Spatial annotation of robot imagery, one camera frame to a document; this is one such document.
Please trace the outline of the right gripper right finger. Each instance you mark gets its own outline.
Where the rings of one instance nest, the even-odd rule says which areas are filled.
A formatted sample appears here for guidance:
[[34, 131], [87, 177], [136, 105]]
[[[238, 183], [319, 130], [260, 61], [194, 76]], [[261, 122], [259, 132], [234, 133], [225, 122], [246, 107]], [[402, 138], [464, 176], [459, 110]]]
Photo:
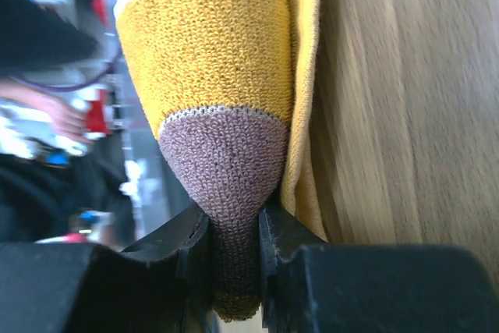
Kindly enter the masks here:
[[269, 332], [315, 332], [308, 249], [324, 241], [268, 200], [259, 213], [263, 326]]

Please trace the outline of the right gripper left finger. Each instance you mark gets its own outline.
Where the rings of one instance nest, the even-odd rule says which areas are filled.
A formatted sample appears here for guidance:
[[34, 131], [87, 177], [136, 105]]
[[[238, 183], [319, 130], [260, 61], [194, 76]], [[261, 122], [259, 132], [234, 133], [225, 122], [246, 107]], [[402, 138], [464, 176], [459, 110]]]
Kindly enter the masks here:
[[213, 332], [211, 227], [195, 204], [126, 247], [136, 277], [136, 332]]

